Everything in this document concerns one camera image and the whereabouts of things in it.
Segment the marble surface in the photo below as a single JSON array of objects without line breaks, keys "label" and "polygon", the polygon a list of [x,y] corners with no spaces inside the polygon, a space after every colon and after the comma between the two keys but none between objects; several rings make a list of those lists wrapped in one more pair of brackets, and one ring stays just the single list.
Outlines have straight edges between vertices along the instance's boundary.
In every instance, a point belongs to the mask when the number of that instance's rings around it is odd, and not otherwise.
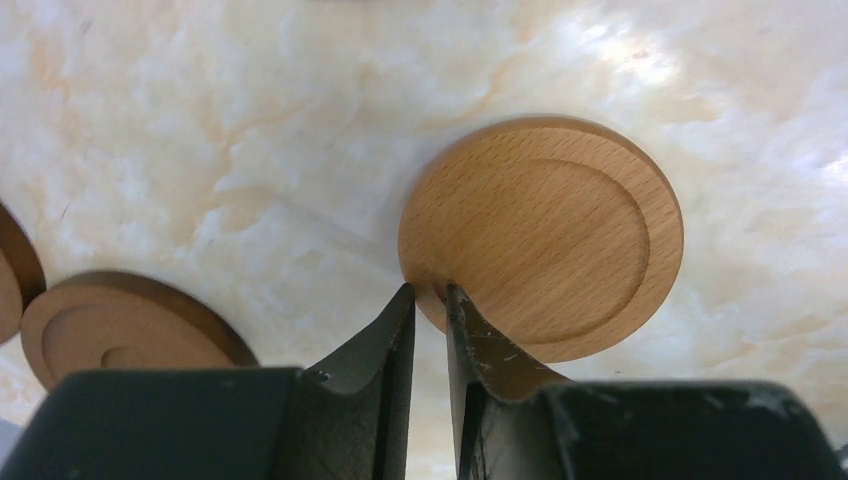
[{"label": "marble surface", "polygon": [[[582,378],[765,378],[848,442],[848,4],[835,0],[0,1],[0,199],[48,283],[129,269],[310,364],[401,282],[427,162],[565,114],[667,174],[686,246]],[[409,478],[453,475],[444,337],[419,321]],[[43,391],[0,349],[0,416]]]}]

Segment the circular indentation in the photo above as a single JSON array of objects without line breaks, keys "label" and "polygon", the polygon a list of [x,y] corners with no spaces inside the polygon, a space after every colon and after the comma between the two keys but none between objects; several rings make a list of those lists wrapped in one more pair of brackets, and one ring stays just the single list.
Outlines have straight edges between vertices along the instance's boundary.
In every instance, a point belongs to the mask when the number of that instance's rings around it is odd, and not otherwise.
[{"label": "circular indentation", "polygon": [[0,204],[0,343],[18,333],[24,309],[44,289],[35,249]]},{"label": "circular indentation", "polygon": [[608,348],[650,318],[680,265],[668,182],[641,150],[564,118],[496,125],[431,166],[404,211],[401,266],[445,328],[444,287],[537,358]]},{"label": "circular indentation", "polygon": [[209,308],[129,273],[83,274],[42,294],[24,314],[21,341],[48,389],[95,368],[256,365],[242,339]]}]

